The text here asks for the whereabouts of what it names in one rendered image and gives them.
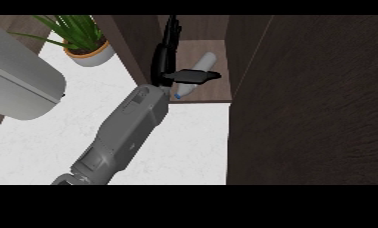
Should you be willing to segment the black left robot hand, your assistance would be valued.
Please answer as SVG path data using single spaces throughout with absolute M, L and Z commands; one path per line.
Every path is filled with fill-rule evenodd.
M 174 83 L 202 85 L 207 81 L 222 78 L 222 74 L 214 71 L 202 71 L 199 69 L 176 70 L 180 32 L 182 26 L 177 16 L 171 15 L 151 63 L 151 84 L 157 87 L 171 87 Z

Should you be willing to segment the clear plastic water bottle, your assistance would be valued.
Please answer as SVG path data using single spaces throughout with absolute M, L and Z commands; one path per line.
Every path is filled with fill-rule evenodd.
M 217 62 L 216 54 L 213 52 L 207 52 L 202 55 L 198 62 L 195 63 L 195 65 L 192 67 L 192 70 L 208 71 L 213 68 L 216 62 Z M 195 88 L 197 88 L 197 84 L 183 84 L 183 83 L 180 83 L 179 86 L 177 86 L 177 91 L 176 91 L 174 97 L 177 99 L 182 99 L 185 96 L 188 96 L 192 93 Z

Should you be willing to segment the dark wooden cabinet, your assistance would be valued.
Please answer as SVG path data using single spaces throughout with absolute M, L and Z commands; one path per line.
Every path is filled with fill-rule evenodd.
M 120 61 L 135 83 L 151 82 L 154 50 L 163 40 L 166 15 L 98 15 L 95 21 L 103 31 Z M 245 72 L 269 28 L 269 15 L 180 15 L 180 43 L 176 68 L 194 67 L 202 55 L 216 54 L 213 70 L 222 78 L 198 86 L 174 104 L 229 103 L 233 100 Z

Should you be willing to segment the dark wooden cabinet door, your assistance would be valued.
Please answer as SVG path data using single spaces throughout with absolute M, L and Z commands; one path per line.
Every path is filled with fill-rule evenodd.
M 229 124 L 229 184 L 378 185 L 378 15 L 272 18 Z

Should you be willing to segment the green potted plant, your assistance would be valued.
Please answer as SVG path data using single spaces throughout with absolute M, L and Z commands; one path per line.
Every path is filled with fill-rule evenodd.
M 55 15 L 53 18 L 34 15 L 33 18 L 61 36 L 62 41 L 19 32 L 13 35 L 61 46 L 71 60 L 83 67 L 98 67 L 109 61 L 115 50 L 90 15 Z

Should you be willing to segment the pale grey appliance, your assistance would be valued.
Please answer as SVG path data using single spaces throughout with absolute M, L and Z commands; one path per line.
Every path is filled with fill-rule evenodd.
M 65 88 L 62 73 L 0 28 L 0 114 L 18 120 L 41 117 Z

